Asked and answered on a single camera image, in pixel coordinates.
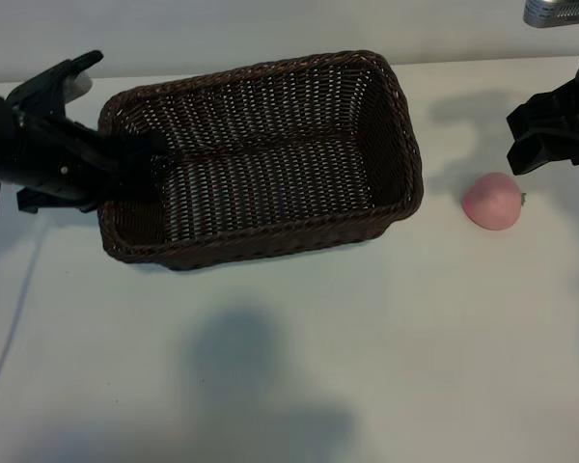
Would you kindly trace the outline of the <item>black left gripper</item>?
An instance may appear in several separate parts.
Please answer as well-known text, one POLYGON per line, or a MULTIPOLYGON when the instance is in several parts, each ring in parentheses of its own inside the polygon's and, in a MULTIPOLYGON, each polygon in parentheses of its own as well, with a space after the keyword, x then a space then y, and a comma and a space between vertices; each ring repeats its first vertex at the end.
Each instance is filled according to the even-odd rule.
MULTIPOLYGON (((100 62, 98 50, 65 60, 11 91, 21 146, 14 156, 18 208, 75 208, 82 212, 106 202, 155 202, 156 173, 150 162, 120 166, 103 150, 100 135, 67 117, 66 105, 92 88, 87 69, 100 62)), ((161 133, 125 135, 122 156, 153 159, 168 151, 161 133)))

